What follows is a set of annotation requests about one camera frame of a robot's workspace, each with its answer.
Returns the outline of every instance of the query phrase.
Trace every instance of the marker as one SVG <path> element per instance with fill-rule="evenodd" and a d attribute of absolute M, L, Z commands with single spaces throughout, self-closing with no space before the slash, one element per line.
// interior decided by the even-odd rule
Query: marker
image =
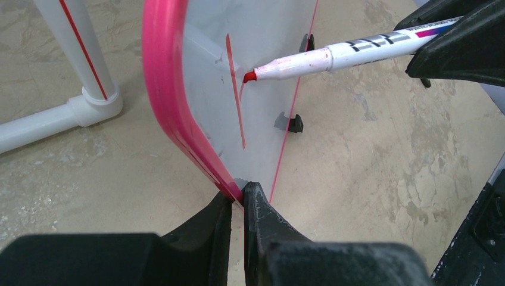
<path fill-rule="evenodd" d="M 262 79 L 289 79 L 411 55 L 460 18 L 335 43 L 322 49 L 278 58 L 246 73 L 244 83 Z"/>

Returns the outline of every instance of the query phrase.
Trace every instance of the white pvc pipe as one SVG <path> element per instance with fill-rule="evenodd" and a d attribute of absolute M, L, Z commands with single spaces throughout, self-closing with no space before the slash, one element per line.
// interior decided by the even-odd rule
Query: white pvc pipe
<path fill-rule="evenodd" d="M 0 154 L 60 133 L 67 129 L 86 127 L 114 117 L 123 109 L 119 88 L 105 101 L 95 104 L 86 94 L 70 98 L 66 104 L 44 110 L 0 125 Z"/>
<path fill-rule="evenodd" d="M 0 154 L 75 126 L 109 119 L 123 108 L 119 87 L 108 73 L 84 2 L 35 0 L 35 4 L 82 81 L 82 94 L 61 106 L 1 124 Z"/>
<path fill-rule="evenodd" d="M 112 96 L 114 84 L 84 1 L 35 0 L 35 4 L 89 96 L 98 101 Z"/>
<path fill-rule="evenodd" d="M 0 125 L 0 153 L 77 126 L 68 104 Z"/>

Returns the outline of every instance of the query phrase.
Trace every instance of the red line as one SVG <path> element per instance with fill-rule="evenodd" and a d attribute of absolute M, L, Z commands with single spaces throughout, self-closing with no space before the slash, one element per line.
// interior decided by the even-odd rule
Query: red line
<path fill-rule="evenodd" d="M 238 124 L 240 125 L 240 135 L 242 136 L 242 149 L 245 149 L 244 127 L 242 126 L 242 114 L 240 112 L 240 98 L 238 97 L 238 91 L 236 88 L 235 68 L 233 67 L 232 44 L 230 43 L 229 34 L 226 34 L 226 52 L 228 53 L 228 63 L 230 64 L 230 75 L 232 76 L 233 93 L 235 94 L 235 103 L 237 105 Z"/>
<path fill-rule="evenodd" d="M 310 37 L 310 34 L 312 33 L 312 27 L 314 26 L 314 19 L 316 18 L 316 10 L 317 10 L 317 4 L 319 3 L 319 0 L 316 0 L 316 6 L 314 7 L 314 14 L 312 14 L 312 22 L 310 23 L 310 29 L 308 30 L 308 37 Z M 293 109 L 295 108 L 295 100 L 297 99 L 297 93 L 298 93 L 298 87 L 300 85 L 300 78 L 298 78 L 297 81 L 297 87 L 295 88 L 295 95 L 293 97 L 293 103 L 291 104 L 291 111 L 289 112 L 289 117 L 293 115 Z M 272 191 L 270 193 L 270 198 L 269 198 L 269 203 L 272 202 L 273 198 L 273 190 L 275 189 L 275 183 L 277 182 L 277 175 L 279 174 L 279 169 L 280 169 L 280 160 L 282 159 L 282 153 L 284 153 L 284 146 L 286 145 L 286 138 L 288 137 L 288 127 L 286 126 L 286 132 L 284 133 L 284 141 L 282 142 L 282 146 L 280 148 L 280 155 L 279 155 L 279 162 L 277 163 L 277 170 L 275 171 L 275 176 L 273 177 L 273 184 L 272 184 Z"/>
<path fill-rule="evenodd" d="M 244 91 L 244 84 L 245 83 L 242 82 L 242 86 L 240 87 L 240 92 L 238 93 L 238 98 L 239 98 L 240 102 L 242 102 L 242 91 Z"/>
<path fill-rule="evenodd" d="M 67 8 L 67 4 L 65 4 L 65 0 L 60 0 L 60 4 L 61 4 L 61 8 L 63 8 L 63 11 L 65 12 L 65 15 L 67 16 L 68 22 L 70 23 L 72 30 L 74 30 L 74 34 L 76 35 L 77 41 L 79 42 L 79 45 L 80 45 L 80 48 L 82 49 L 82 52 L 84 53 L 84 56 L 86 57 L 86 60 L 88 61 L 89 68 L 91 69 L 91 72 L 95 76 L 98 87 L 102 91 L 102 95 L 104 96 L 105 100 L 107 100 L 107 95 L 105 94 L 104 87 L 102 86 L 102 83 L 100 82 L 100 79 L 98 78 L 98 75 L 96 74 L 95 67 L 93 66 L 93 63 L 91 62 L 91 59 L 89 58 L 86 47 L 84 46 L 84 43 L 82 42 L 82 39 L 79 35 L 79 31 L 77 31 L 77 27 L 74 23 L 74 20 L 72 19 L 72 16 L 70 15 L 70 11 Z"/>

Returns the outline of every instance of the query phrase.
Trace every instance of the concrete floor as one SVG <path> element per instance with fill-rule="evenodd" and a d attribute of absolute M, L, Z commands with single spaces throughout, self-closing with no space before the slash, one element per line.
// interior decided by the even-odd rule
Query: concrete floor
<path fill-rule="evenodd" d="M 125 108 L 0 156 L 0 249 L 34 232 L 169 232 L 217 190 L 151 111 L 136 0 L 86 1 Z M 391 30 L 409 0 L 320 0 L 316 47 Z M 0 123 L 80 93 L 30 1 L 0 2 Z M 275 208 L 316 241 L 398 241 L 431 271 L 505 151 L 505 118 L 479 85 L 404 74 L 408 58 L 304 77 Z M 229 285 L 243 285 L 242 213 L 234 212 Z"/>

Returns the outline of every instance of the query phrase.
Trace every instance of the red marker tip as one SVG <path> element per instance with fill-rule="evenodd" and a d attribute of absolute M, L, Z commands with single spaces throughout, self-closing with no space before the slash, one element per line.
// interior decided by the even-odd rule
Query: red marker tip
<path fill-rule="evenodd" d="M 244 83 L 246 83 L 250 80 L 256 80 L 256 74 L 254 73 L 254 71 L 249 71 L 244 76 Z"/>

